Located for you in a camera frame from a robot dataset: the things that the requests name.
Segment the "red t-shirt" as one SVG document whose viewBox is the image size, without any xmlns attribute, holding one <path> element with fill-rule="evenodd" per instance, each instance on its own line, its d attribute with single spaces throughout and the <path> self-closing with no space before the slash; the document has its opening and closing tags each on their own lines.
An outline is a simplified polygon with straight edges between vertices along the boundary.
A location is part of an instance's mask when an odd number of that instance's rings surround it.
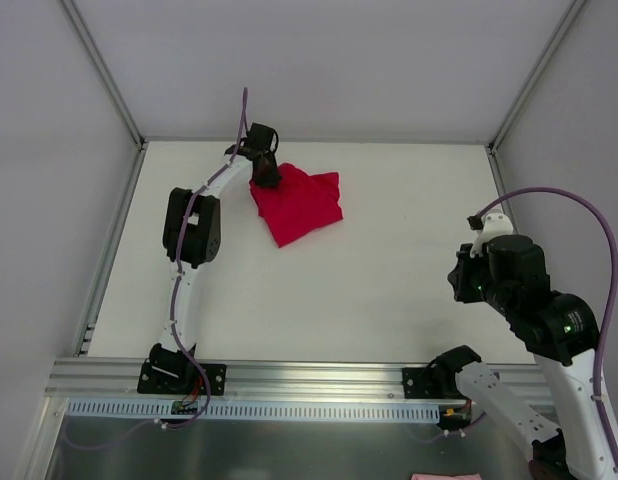
<svg viewBox="0 0 618 480">
<path fill-rule="evenodd" d="M 279 248 L 344 219 L 338 172 L 309 175 L 290 163 L 279 171 L 282 179 L 275 188 L 249 184 L 258 215 Z"/>
</svg>

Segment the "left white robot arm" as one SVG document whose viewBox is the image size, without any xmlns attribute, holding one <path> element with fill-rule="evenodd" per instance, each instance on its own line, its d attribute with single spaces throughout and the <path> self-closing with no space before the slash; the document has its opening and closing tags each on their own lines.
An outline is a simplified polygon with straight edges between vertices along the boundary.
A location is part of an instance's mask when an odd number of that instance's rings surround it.
<svg viewBox="0 0 618 480">
<path fill-rule="evenodd" d="M 220 194 L 247 167 L 258 186 L 274 188 L 280 183 L 272 149 L 240 147 L 197 190 L 175 188 L 169 195 L 162 244 L 170 261 L 172 293 L 168 319 L 152 354 L 167 358 L 159 378 L 174 393 L 187 391 L 195 380 L 195 369 L 186 361 L 195 354 L 198 339 L 205 265 L 220 249 Z"/>
</svg>

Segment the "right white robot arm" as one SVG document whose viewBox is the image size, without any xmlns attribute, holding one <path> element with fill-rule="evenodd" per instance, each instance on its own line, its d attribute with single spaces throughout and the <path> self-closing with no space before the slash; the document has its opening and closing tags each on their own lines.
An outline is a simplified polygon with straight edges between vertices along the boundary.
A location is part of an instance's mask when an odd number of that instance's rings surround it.
<svg viewBox="0 0 618 480">
<path fill-rule="evenodd" d="M 602 335 L 589 305 L 552 289 L 542 248 L 521 235 L 499 236 L 475 252 L 463 244 L 448 275 L 456 301 L 486 303 L 532 353 L 559 421 L 533 410 L 470 347 L 434 361 L 442 396 L 477 403 L 516 444 L 535 479 L 618 479 L 618 427 L 594 372 Z"/>
</svg>

